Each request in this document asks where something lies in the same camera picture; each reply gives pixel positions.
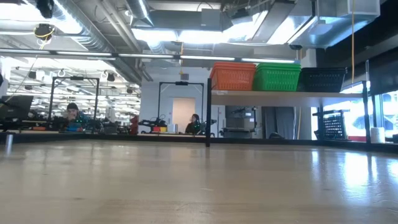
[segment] orange basket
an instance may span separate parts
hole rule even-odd
[[[210,75],[211,89],[251,91],[255,72],[254,64],[216,62]]]

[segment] red object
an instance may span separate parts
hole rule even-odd
[[[154,132],[160,132],[160,127],[153,127],[152,131],[154,131]]]
[[[138,116],[135,116],[130,119],[130,134],[137,135],[138,134]]]
[[[255,72],[255,64],[216,62],[210,75],[211,89],[251,91]]]
[[[348,136],[349,140],[366,142],[365,136]]]

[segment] paper towel roll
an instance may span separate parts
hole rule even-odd
[[[385,143],[386,135],[384,128],[371,128],[371,142],[372,143]]]

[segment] desk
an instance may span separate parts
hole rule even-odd
[[[161,136],[161,137],[181,137],[181,138],[205,138],[206,136],[194,136],[191,134],[138,134],[138,136]]]

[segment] woman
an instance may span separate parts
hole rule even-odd
[[[185,134],[200,134],[200,120],[199,115],[193,114],[191,118],[191,123],[185,128]]]

